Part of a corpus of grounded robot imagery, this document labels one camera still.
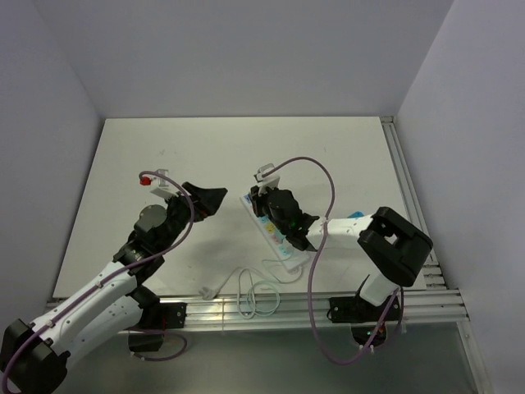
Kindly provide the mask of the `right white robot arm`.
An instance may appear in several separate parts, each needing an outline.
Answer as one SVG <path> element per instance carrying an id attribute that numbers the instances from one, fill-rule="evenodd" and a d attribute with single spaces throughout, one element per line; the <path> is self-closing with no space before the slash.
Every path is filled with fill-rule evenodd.
<path id="1" fill-rule="evenodd" d="M 305 213 L 290 190 L 254 186 L 253 214 L 275 227 L 286 249 L 317 253 L 322 246 L 361 249 L 375 265 L 355 300 L 359 317 L 374 319 L 399 287 L 411 287 L 433 249 L 431 238 L 390 207 L 359 218 L 327 219 Z"/>

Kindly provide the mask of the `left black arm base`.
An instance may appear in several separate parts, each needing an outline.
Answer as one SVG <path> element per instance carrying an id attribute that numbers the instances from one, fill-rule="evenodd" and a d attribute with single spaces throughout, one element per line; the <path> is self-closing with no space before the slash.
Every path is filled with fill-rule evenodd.
<path id="1" fill-rule="evenodd" d="M 143 310 L 139 322 L 128 329 L 128 349 L 138 357 L 144 353 L 158 352 L 167 343 L 173 329 L 183 328 L 186 303 L 173 305 L 157 303 Z"/>

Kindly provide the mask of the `blue plug adapter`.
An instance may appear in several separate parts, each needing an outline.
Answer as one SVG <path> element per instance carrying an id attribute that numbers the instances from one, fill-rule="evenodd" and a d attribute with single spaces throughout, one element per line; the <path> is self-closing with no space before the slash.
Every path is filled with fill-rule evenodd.
<path id="1" fill-rule="evenodd" d="M 360 211 L 356 211 L 354 213 L 351 213 L 348 218 L 362 218 L 364 214 Z"/>

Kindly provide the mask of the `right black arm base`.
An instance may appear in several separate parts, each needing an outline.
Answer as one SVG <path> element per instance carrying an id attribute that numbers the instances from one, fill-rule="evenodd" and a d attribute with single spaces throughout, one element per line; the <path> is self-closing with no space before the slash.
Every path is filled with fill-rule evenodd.
<path id="1" fill-rule="evenodd" d="M 377 321 L 384 312 L 387 300 L 380 306 L 374 306 L 362 300 L 359 296 L 331 297 L 329 299 L 330 308 L 326 317 L 332 323 L 349 323 L 354 341 L 360 346 L 364 346 Z M 392 306 L 386 312 L 386 316 L 373 341 L 372 346 L 383 345 L 388 337 L 386 328 L 387 322 L 396 321 L 399 327 L 404 314 L 404 299 L 398 297 L 393 301 Z"/>

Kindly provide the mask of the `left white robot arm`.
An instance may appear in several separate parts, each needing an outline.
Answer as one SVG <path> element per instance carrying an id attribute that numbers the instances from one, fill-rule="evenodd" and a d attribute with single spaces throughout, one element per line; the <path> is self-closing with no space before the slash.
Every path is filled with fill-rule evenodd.
<path id="1" fill-rule="evenodd" d="M 90 282 L 30 323 L 17 319 L 4 332 L 2 391 L 52 393 L 92 350 L 127 328 L 150 328 L 160 317 L 159 299 L 144 286 L 196 222 L 214 215 L 227 190 L 205 189 L 152 173 L 142 176 L 164 200 L 139 214 L 128 241 Z"/>

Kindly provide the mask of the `white colourful power strip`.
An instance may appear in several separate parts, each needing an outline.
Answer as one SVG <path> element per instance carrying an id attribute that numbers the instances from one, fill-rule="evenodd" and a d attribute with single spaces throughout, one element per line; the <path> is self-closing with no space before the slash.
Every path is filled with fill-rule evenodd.
<path id="1" fill-rule="evenodd" d="M 295 273 L 311 261 L 311 255 L 308 252 L 295 249 L 276 226 L 270 222 L 268 217 L 260 218 L 255 215 L 248 195 L 241 196 L 240 203 L 262 234 L 263 239 L 272 249 L 276 261 L 281 263 L 288 273 Z"/>

